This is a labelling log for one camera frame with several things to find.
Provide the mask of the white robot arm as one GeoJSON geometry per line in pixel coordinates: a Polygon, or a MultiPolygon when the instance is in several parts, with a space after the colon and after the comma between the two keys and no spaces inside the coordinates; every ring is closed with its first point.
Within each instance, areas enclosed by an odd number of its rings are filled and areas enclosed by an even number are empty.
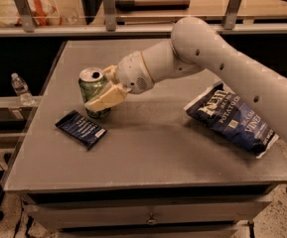
{"type": "Polygon", "coordinates": [[[287,143],[287,78],[230,46],[209,24],[179,20],[171,38],[123,58],[103,73],[108,83],[85,102],[90,111],[113,107],[126,95],[203,69],[216,74],[287,143]]]}

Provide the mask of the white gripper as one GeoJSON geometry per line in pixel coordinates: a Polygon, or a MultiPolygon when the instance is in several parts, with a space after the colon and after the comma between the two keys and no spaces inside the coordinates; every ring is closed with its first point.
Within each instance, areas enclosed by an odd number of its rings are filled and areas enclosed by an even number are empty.
{"type": "Polygon", "coordinates": [[[116,106],[125,100],[129,92],[141,94],[155,84],[140,52],[126,56],[117,66],[108,66],[103,73],[113,83],[107,83],[97,95],[85,102],[84,107],[89,111],[98,112],[116,106]]]}

